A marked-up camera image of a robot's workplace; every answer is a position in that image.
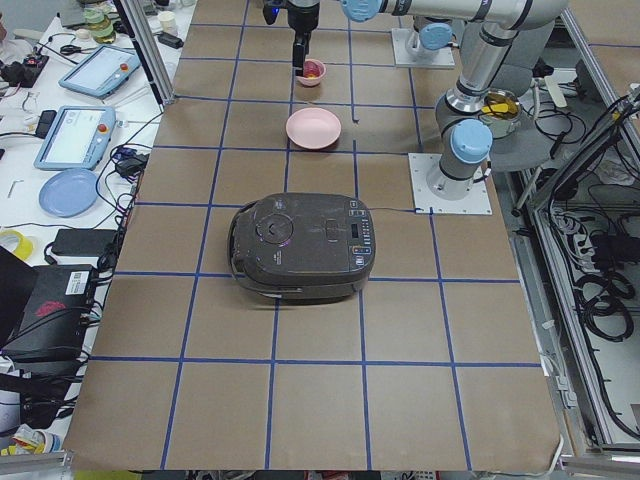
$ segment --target tablet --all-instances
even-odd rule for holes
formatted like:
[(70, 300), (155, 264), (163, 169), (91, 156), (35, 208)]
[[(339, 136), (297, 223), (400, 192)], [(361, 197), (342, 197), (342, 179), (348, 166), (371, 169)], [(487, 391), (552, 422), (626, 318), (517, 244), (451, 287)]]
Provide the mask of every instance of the tablet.
[(41, 170), (94, 168), (115, 124), (113, 107), (62, 107), (33, 165)]
[(126, 82), (139, 66), (140, 59), (133, 50), (101, 45), (58, 84), (74, 92), (104, 98)]

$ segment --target blue plate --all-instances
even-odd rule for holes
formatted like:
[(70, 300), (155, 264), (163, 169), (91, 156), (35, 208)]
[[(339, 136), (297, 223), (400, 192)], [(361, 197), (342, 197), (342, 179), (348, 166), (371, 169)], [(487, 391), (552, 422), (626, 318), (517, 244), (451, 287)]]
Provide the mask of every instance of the blue plate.
[(57, 217), (73, 217), (98, 198), (96, 175), (83, 168), (65, 170), (51, 177), (40, 190), (40, 206)]

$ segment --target small pink bowl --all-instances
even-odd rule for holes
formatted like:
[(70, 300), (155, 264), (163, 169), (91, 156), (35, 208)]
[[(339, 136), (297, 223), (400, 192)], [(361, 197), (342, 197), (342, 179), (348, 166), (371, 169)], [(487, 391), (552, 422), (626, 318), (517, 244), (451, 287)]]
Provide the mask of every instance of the small pink bowl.
[(296, 80), (305, 87), (315, 87), (322, 81), (326, 73), (327, 67), (325, 67), (324, 63), (320, 60), (307, 58), (302, 68), (302, 76), (296, 77)]

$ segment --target electronics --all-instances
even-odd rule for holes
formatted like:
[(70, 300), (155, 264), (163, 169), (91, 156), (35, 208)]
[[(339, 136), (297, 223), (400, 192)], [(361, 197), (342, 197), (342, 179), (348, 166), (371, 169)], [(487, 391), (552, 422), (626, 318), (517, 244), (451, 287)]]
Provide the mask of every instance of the electronics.
[(280, 193), (234, 216), (228, 260), (238, 283), (283, 299), (331, 299), (362, 289), (373, 267), (373, 221), (360, 200)]
[(73, 360), (81, 354), (83, 315), (93, 305), (95, 293), (91, 265), (30, 267), (0, 248), (0, 285), (3, 327), (10, 327), (8, 339), (2, 338), (3, 355), (38, 362)]
[(139, 66), (140, 59), (133, 50), (101, 45), (58, 84), (74, 92), (105, 98), (127, 81)]
[(58, 256), (99, 257), (116, 241), (116, 230), (63, 228), (58, 230), (51, 253)]
[(28, 380), (39, 385), (44, 382), (54, 383), (59, 387), (55, 391), (50, 391), (49, 396), (46, 396), (42, 390), (38, 390), (35, 394), (21, 392), (20, 417), (22, 421), (20, 423), (26, 423), (31, 428), (49, 428), (56, 417), (71, 414), (70, 407), (61, 410), (60, 406), (72, 383), (68, 377), (77, 375), (80, 366), (81, 362), (78, 360), (14, 362), (15, 369), (21, 370), (23, 375), (28, 375)]
[(598, 270), (615, 269), (620, 263), (640, 263), (640, 238), (627, 235), (591, 236), (592, 260)]
[(131, 178), (144, 172), (149, 161), (149, 154), (138, 153), (133, 148), (118, 147), (112, 158), (115, 162), (115, 171), (122, 178)]
[(113, 107), (64, 106), (33, 165), (41, 170), (92, 169), (107, 150), (115, 124)]
[(178, 38), (175, 35), (171, 35), (167, 32), (162, 32), (160, 35), (158, 35), (158, 41), (163, 45), (175, 48), (176, 50), (184, 46), (184, 42), (181, 38)]
[(10, 87), (31, 88), (42, 73), (44, 66), (49, 61), (47, 55), (39, 53), (29, 54), (22, 63), (13, 62), (10, 65), (1, 65), (0, 76)]
[(36, 127), (35, 135), (38, 138), (47, 138), (47, 133), (51, 129), (53, 125), (53, 121), (56, 119), (56, 115), (58, 112), (55, 110), (44, 110), (40, 114), (40, 118), (38, 119), (38, 126)]

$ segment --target pink bowl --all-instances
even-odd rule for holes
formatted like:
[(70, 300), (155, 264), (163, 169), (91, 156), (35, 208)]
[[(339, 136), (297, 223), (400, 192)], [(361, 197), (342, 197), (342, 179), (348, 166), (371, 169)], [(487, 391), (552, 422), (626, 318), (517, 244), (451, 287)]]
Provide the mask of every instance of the pink bowl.
[(302, 68), (302, 76), (296, 77), (296, 80), (305, 87), (315, 87), (322, 81), (326, 73), (327, 67), (325, 67), (324, 63), (320, 60), (307, 58)]
[(324, 108), (303, 108), (287, 120), (287, 135), (296, 145), (308, 150), (325, 148), (340, 136), (342, 125), (333, 113)]

